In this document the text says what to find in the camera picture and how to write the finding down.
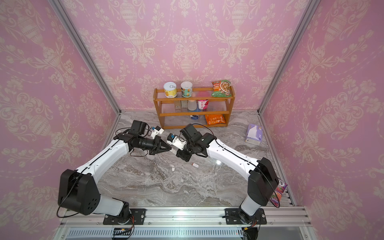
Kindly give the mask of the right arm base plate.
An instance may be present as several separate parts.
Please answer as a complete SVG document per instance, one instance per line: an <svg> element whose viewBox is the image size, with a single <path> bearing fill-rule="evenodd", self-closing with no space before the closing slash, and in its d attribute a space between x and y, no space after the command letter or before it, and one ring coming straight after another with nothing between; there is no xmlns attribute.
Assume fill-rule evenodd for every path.
<svg viewBox="0 0 384 240"><path fill-rule="evenodd" d="M267 219L264 209L257 209L257 211L252 215L247 215L240 208L227 208L225 209L225 215L223 216L226 219L227 225L266 225Z"/></svg>

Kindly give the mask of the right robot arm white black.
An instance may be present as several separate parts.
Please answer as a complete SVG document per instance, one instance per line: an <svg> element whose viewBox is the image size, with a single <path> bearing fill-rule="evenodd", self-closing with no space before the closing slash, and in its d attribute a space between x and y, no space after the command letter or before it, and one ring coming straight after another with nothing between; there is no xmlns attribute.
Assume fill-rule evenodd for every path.
<svg viewBox="0 0 384 240"><path fill-rule="evenodd" d="M224 144L209 130L202 134L194 124L180 130L180 134L169 134L167 143L177 148L176 156L189 162L193 155L218 160L239 173L248 181L247 195L237 210L237 217L244 224L255 222L255 214L260 207L265 207L273 196L279 178L271 161L260 160L244 155Z"/></svg>

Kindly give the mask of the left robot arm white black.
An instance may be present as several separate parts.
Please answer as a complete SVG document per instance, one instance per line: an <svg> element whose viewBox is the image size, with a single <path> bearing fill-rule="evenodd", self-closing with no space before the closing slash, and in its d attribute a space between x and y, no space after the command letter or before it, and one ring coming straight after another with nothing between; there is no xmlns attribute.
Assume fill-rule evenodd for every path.
<svg viewBox="0 0 384 240"><path fill-rule="evenodd" d="M135 149L143 150L147 155L170 151L171 146L161 139L163 131L159 126L150 127L145 122L134 120L91 160L75 170L65 170L60 177L59 208L73 211L75 215L115 217L121 225L133 220L129 203L101 195L98 182L120 158Z"/></svg>

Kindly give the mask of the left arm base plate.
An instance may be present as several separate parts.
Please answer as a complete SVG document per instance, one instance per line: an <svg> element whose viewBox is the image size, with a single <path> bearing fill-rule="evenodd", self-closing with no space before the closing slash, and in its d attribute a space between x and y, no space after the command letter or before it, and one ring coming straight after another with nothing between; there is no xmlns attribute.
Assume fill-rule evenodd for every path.
<svg viewBox="0 0 384 240"><path fill-rule="evenodd" d="M146 209L129 209L122 215L105 215L103 225L143 225L146 218Z"/></svg>

